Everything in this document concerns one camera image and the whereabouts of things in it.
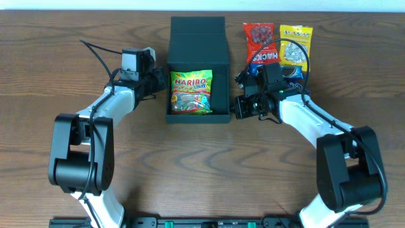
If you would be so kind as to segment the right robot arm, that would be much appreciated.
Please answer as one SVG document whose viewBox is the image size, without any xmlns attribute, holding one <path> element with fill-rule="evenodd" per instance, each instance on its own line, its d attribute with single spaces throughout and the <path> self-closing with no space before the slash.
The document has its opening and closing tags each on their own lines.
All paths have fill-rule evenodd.
<svg viewBox="0 0 405 228">
<path fill-rule="evenodd" d="M 337 227 L 351 215 L 383 208 L 388 184 L 373 129 L 355 128 L 322 110 L 304 88 L 288 85 L 278 63 L 259 66 L 257 77 L 243 70 L 235 82 L 244 90 L 230 108 L 236 118 L 290 125 L 316 149 L 318 194 L 289 227 Z"/>
</svg>

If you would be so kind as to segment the blue Oreo cookie pack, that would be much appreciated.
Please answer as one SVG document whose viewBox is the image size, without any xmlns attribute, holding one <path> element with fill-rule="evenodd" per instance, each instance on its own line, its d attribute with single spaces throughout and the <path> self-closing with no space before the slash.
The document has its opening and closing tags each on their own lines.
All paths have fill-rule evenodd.
<svg viewBox="0 0 405 228">
<path fill-rule="evenodd" d="M 248 72 L 253 76 L 258 76 L 258 67 L 262 64 L 252 63 L 249 65 Z M 304 79 L 304 74 L 301 66 L 280 65 L 283 78 L 285 79 Z"/>
</svg>

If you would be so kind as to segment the green Haribo worms bag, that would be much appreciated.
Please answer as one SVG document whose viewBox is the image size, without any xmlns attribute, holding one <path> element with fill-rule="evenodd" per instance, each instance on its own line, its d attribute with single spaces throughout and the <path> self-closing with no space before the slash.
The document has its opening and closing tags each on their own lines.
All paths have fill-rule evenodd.
<svg viewBox="0 0 405 228">
<path fill-rule="evenodd" d="M 170 72 L 171 114 L 205 115 L 212 113 L 212 70 Z"/>
</svg>

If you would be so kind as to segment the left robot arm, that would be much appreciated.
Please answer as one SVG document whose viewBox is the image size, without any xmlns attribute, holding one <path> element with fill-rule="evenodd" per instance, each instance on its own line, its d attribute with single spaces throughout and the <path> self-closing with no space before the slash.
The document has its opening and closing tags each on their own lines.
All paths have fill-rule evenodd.
<svg viewBox="0 0 405 228">
<path fill-rule="evenodd" d="M 110 73 L 103 94 L 75 114 L 54 121 L 48 178 L 84 207 L 86 218 L 54 218 L 50 227 L 123 227 L 125 209 L 111 181 L 114 129 L 149 96 L 166 89 L 154 49 L 123 49 L 121 67 Z"/>
</svg>

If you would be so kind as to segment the dark green box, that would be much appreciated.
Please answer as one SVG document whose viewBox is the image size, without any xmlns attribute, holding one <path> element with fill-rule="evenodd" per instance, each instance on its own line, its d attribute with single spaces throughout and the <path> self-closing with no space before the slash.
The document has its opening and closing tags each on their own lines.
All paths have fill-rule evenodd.
<svg viewBox="0 0 405 228">
<path fill-rule="evenodd" d="M 229 53 L 223 16 L 171 17 L 167 66 L 170 72 L 211 70 L 210 105 L 207 115 L 172 115 L 171 82 L 168 82 L 168 124 L 227 124 L 230 114 Z"/>
</svg>

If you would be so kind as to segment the yellow seed snack bag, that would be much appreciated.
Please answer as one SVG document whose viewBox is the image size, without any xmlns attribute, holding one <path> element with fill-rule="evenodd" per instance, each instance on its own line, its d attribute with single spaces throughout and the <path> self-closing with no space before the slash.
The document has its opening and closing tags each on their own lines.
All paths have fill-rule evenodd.
<svg viewBox="0 0 405 228">
<path fill-rule="evenodd" d="M 313 27 L 302 25 L 281 25 L 280 38 L 292 40 L 302 46 L 307 56 L 310 54 Z M 308 71 L 307 61 L 302 49 L 290 41 L 280 42 L 280 63 L 282 65 L 299 66 L 303 72 Z"/>
</svg>

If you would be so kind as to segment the red Hacks candy bag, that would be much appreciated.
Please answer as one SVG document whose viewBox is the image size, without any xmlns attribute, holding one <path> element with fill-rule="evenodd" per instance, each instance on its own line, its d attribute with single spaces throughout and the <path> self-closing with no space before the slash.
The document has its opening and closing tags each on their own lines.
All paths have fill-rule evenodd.
<svg viewBox="0 0 405 228">
<path fill-rule="evenodd" d="M 247 37 L 247 62 L 252 66 L 280 61 L 276 44 L 272 43 L 255 54 L 261 47 L 275 38 L 273 23 L 243 23 Z"/>
</svg>

